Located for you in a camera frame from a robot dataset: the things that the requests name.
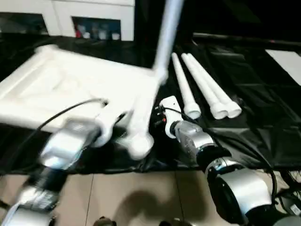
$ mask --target white pvc pipe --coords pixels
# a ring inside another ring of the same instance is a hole
[[[172,53],[171,55],[173,63],[174,63],[174,70],[177,76],[178,84],[181,90],[183,102],[184,102],[184,112],[189,117],[196,119],[201,115],[201,110],[199,105],[196,103],[192,91],[189,87],[187,82],[186,76],[182,69],[181,63],[176,53]]]
[[[215,93],[217,98],[226,106],[228,117],[235,118],[240,115],[240,106],[231,100],[231,98],[225,93],[225,91],[216,83],[216,81],[210,76],[210,74],[202,67],[202,65],[194,58],[192,54],[187,55],[190,61],[197,67],[199,76],[202,77],[211,90]]]
[[[157,54],[153,66],[155,70],[166,70],[168,68],[183,3],[184,0],[166,0]]]
[[[187,54],[181,55],[184,63],[186,64],[188,70],[190,71],[193,79],[196,81],[199,89],[201,90],[202,94],[204,95],[206,101],[210,106],[210,111],[215,119],[223,119],[228,115],[226,111],[226,106],[220,102],[220,100],[216,97],[214,92],[209,88],[206,81],[199,75],[197,68],[194,64],[190,61]]]

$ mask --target white plastic frame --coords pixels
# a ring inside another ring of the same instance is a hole
[[[120,20],[121,40],[134,40],[134,7],[114,4],[54,1],[63,36],[75,37],[72,16]]]
[[[62,35],[50,0],[0,0],[0,12],[42,14],[49,35]]]

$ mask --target white pipe structure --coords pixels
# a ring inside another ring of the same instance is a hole
[[[167,72],[184,2],[184,0],[167,0],[165,3],[157,54],[153,66],[155,71]],[[159,73],[158,75],[163,76],[165,80],[167,79],[167,73],[164,75]]]
[[[192,61],[190,61],[187,54],[183,53],[181,57],[184,63],[186,64],[188,70],[190,71],[193,79],[196,81],[202,94],[204,95],[206,101],[208,102],[213,117],[215,119],[225,118],[228,115],[226,106],[220,102],[220,100],[216,97],[214,92],[209,88],[208,84],[203,79],[203,77],[199,75],[196,66],[192,63]]]
[[[149,78],[147,89],[137,99],[132,119],[127,127],[127,149],[132,159],[140,160],[151,150],[154,139],[149,134],[152,107],[158,90],[168,78],[168,64],[173,49],[177,26],[184,0],[167,0],[153,66],[153,77]]]
[[[231,98],[225,93],[225,91],[216,83],[216,81],[209,75],[209,73],[202,67],[202,65],[194,58],[194,56],[189,53],[188,58],[190,61],[197,67],[199,76],[202,77],[210,89],[215,93],[217,98],[226,106],[228,117],[235,118],[240,115],[241,108],[240,106],[231,100]]]
[[[179,61],[179,58],[176,53],[172,53],[171,55],[173,64],[174,64],[174,70],[175,74],[177,76],[178,84],[181,90],[183,102],[184,102],[184,112],[189,117],[196,119],[199,116],[201,116],[201,110],[199,108],[199,105],[196,103],[192,91],[189,87],[189,84],[187,82],[186,76],[184,74],[184,71],[182,69],[181,63]]]

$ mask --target white cabinet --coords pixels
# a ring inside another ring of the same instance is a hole
[[[135,0],[0,0],[0,32],[4,24],[7,32],[25,32],[40,16],[49,35],[129,41],[134,14]]]
[[[49,35],[62,34],[53,2],[50,0],[0,0],[0,16],[1,13],[40,14],[43,16]]]
[[[102,4],[108,0],[54,1],[63,36],[134,39],[134,6]],[[133,4],[130,0],[112,2]]]

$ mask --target black cable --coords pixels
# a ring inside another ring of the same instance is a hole
[[[172,108],[169,108],[169,107],[162,107],[163,109],[167,109],[167,110],[171,110],[171,111],[174,111],[174,112],[177,112],[179,114],[181,114],[185,119],[187,119],[188,121],[192,122],[192,123],[195,123],[195,124],[198,124],[198,122],[194,119],[192,119],[191,117],[189,117],[187,114],[185,113],[182,113],[180,111],[177,111],[175,109],[172,109]],[[212,130],[209,130],[208,128],[203,128],[203,131],[208,133],[209,135],[211,135],[212,137],[218,137],[218,138],[223,138],[223,139],[229,139],[229,140],[233,140],[233,141],[236,141],[238,143],[240,143],[242,146],[244,146],[245,148],[247,148],[248,150],[250,150],[252,153],[254,153],[255,155],[257,155],[257,157],[259,157],[259,159],[261,159],[261,162],[264,162],[267,167],[268,167],[268,170],[269,170],[269,174],[271,175],[271,179],[272,179],[272,185],[273,185],[273,188],[272,188],[272,200],[273,202],[275,202],[275,198],[276,198],[276,195],[277,195],[277,179],[276,179],[276,175],[274,173],[274,170],[272,168],[272,165],[270,164],[270,162],[262,155],[262,153],[258,152],[257,150],[249,147],[248,145],[246,145],[244,142],[234,138],[234,137],[227,137],[225,135],[221,135],[221,134],[217,134],[215,132],[213,132]]]
[[[62,114],[66,113],[67,111],[70,111],[71,109],[78,107],[80,105],[84,105],[84,104],[88,104],[88,103],[92,103],[92,102],[102,102],[103,99],[101,98],[93,98],[93,99],[89,99],[86,101],[82,101],[80,103],[77,103],[71,107],[66,108],[65,110],[62,110],[61,112],[59,112],[58,114],[52,116],[51,118],[49,118],[48,120],[46,120],[44,123],[42,123],[39,127],[37,127],[27,138],[25,138],[25,140],[17,147],[17,149],[13,152],[12,156],[9,158],[9,161],[7,162],[7,171],[12,170],[11,168],[13,167],[13,164],[15,163],[15,160],[19,157],[19,155],[21,154],[21,151],[23,150],[23,148],[25,147],[25,145],[31,140],[33,139],[33,137],[41,131],[41,129],[46,126],[48,123],[50,123],[52,120],[56,119],[57,117],[61,116]]]

